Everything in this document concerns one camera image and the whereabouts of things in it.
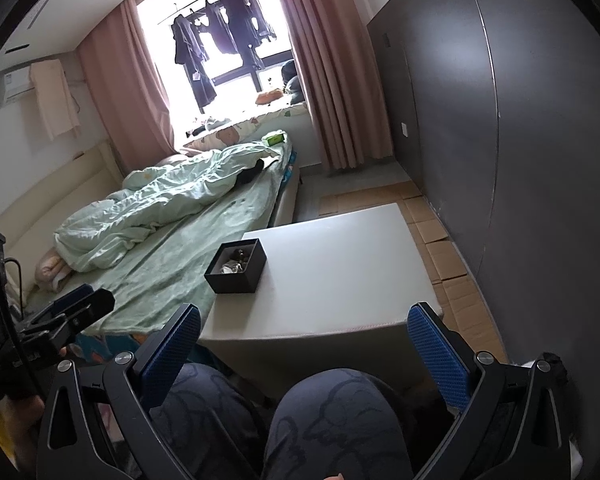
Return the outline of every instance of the wardrobe door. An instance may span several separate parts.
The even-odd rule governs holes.
[[[600,37],[571,0],[477,0],[500,139],[478,282],[509,357],[559,354],[600,455]]]
[[[470,269],[491,213],[497,111],[475,0],[396,0],[418,118],[424,191]]]
[[[387,3],[369,23],[368,30],[378,61],[395,158],[422,188],[418,118],[402,41],[398,30],[393,27],[395,4],[395,0]]]

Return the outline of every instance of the black box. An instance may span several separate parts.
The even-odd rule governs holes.
[[[251,253],[246,268],[243,272],[220,273],[220,267],[230,259],[236,249],[244,249]],[[205,279],[216,294],[255,292],[266,261],[267,255],[257,238],[228,242],[220,245],[220,248],[216,251],[216,255],[206,268]]]

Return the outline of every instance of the gray pants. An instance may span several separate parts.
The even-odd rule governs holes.
[[[413,477],[410,414],[388,386],[354,370],[329,370],[296,384],[268,434],[253,405],[205,365],[185,365],[151,416],[196,480]]]

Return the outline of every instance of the white table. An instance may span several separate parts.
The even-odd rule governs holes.
[[[333,367],[397,388],[426,377],[404,325],[412,304],[442,314],[398,206],[244,235],[267,255],[254,294],[219,294],[200,337],[236,373],[279,397]]]

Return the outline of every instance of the window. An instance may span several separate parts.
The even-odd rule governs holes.
[[[236,118],[241,112],[253,107],[255,92],[250,75],[232,79],[216,86],[218,96],[205,106],[205,114],[216,119]]]
[[[243,111],[255,107],[259,91],[282,88],[280,66],[292,59],[288,27],[280,0],[259,0],[264,17],[276,34],[275,40],[265,39],[256,47],[256,53],[265,68],[256,70],[251,66],[243,66],[239,54],[221,53],[211,34],[201,32],[200,41],[209,56],[204,63],[205,71],[216,86],[217,97],[200,109],[183,67],[174,63],[175,44],[171,31],[174,17],[178,14],[187,16],[190,10],[203,9],[206,0],[196,0],[191,4],[187,1],[191,0],[145,0],[138,6],[149,49],[170,99],[171,123],[177,144],[185,143],[186,131],[198,126],[205,116],[237,118]],[[221,9],[221,13],[227,21],[224,9]],[[206,25],[206,16],[202,16],[199,23]]]

